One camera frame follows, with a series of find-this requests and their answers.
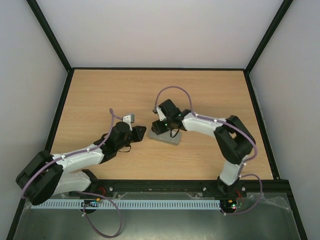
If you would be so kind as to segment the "grey glasses case green inside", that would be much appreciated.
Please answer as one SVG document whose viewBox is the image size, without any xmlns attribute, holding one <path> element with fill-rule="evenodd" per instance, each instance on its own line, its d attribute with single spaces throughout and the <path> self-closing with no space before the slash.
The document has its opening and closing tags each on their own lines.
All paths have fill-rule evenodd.
<svg viewBox="0 0 320 240">
<path fill-rule="evenodd" d="M 156 135 L 152 130 L 148 132 L 148 137 L 161 143 L 177 146 L 180 143 L 182 134 L 178 130 L 169 130 L 160 135 Z"/>
</svg>

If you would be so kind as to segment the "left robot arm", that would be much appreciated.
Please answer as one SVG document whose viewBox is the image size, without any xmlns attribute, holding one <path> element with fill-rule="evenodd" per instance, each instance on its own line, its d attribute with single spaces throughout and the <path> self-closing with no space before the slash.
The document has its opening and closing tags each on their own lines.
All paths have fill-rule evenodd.
<svg viewBox="0 0 320 240">
<path fill-rule="evenodd" d="M 110 133 L 86 148 L 76 151 L 51 154 L 40 151 L 19 173 L 15 182 L 22 190 L 22 196 L 33 205 L 40 205 L 52 196 L 68 192 L 95 193 L 98 178 L 86 167 L 103 164 L 132 143 L 141 142 L 147 128 L 131 126 L 120 121 Z"/>
</svg>

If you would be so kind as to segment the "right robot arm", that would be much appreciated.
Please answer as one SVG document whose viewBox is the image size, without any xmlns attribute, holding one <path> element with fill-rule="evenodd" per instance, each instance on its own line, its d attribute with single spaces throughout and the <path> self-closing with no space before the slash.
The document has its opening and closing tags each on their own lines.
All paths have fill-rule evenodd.
<svg viewBox="0 0 320 240">
<path fill-rule="evenodd" d="M 151 125 L 152 132 L 157 136 L 176 130 L 214 137 L 225 159 L 217 178 L 218 191 L 224 196 L 235 191 L 246 162 L 255 158 L 258 153 L 254 137 L 237 116 L 214 118 L 197 114 L 190 109 L 181 111 L 171 99 L 155 106 L 152 111 L 159 117 Z"/>
</svg>

